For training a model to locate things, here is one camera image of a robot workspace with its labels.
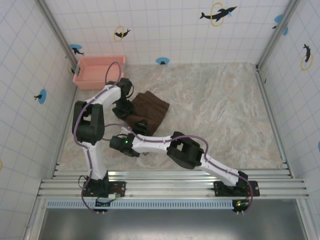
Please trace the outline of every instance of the brown towel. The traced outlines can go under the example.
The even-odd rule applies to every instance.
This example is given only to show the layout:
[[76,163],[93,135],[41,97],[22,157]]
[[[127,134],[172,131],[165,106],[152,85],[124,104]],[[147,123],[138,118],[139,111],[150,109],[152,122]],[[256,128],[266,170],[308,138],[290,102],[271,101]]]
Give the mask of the brown towel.
[[164,120],[170,104],[162,101],[150,91],[138,93],[132,100],[134,111],[124,120],[131,128],[141,121],[147,122],[147,136],[152,136]]

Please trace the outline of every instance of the vent grille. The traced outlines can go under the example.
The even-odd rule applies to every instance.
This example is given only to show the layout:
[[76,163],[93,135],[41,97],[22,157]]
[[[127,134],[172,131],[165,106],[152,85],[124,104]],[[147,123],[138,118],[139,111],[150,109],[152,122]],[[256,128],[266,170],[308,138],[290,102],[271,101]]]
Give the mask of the vent grille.
[[[110,207],[95,207],[95,199],[86,203],[95,209],[233,209],[232,200],[130,200],[120,199],[111,202]],[[48,209],[85,209],[81,199],[50,199]]]

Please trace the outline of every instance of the marble floor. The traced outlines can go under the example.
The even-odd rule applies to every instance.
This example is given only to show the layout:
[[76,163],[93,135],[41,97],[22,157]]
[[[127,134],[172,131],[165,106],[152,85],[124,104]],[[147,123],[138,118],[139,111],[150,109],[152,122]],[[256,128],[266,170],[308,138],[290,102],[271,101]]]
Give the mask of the marble floor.
[[[170,104],[154,136],[179,131],[204,137],[209,155],[231,168],[280,168],[282,161],[252,64],[130,65],[124,76],[134,85],[131,100],[148,90]],[[97,92],[79,90],[77,99],[85,101]],[[111,108],[104,113],[105,124],[122,123]],[[120,131],[120,127],[106,128],[104,137]],[[103,144],[108,170],[182,170],[164,154],[128,157],[109,148],[109,142]],[[70,126],[60,170],[86,169],[84,152],[74,143]]]

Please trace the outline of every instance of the gray floor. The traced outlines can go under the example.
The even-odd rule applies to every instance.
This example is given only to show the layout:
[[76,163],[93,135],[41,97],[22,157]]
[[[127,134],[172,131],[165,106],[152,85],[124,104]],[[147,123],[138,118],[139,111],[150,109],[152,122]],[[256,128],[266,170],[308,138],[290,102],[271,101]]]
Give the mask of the gray floor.
[[[127,66],[124,76],[138,92],[149,90],[170,103],[169,111],[154,136],[174,131],[204,137],[211,157],[232,168],[278,169],[281,158],[264,102],[249,63]],[[98,91],[79,91],[85,101]],[[111,107],[105,123],[122,123]],[[120,133],[106,128],[105,137]],[[103,147],[108,170],[180,170],[166,155],[150,153],[138,158]],[[86,170],[85,155],[73,141],[71,128],[60,160],[61,171]]]
[[49,209],[42,240],[304,240],[295,200],[256,200],[231,210]]

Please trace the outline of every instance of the pink basket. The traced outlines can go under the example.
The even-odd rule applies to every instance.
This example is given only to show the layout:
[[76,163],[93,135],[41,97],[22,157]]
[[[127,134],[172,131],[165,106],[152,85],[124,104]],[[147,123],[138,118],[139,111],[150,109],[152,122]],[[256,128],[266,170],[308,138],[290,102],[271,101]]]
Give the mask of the pink basket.
[[[105,87],[106,71],[112,62],[118,62],[121,66],[121,77],[126,57],[119,56],[84,56],[78,62],[80,71],[73,76],[73,82],[81,90],[101,90]],[[116,81],[119,76],[119,68],[114,64],[108,73],[106,81]]]

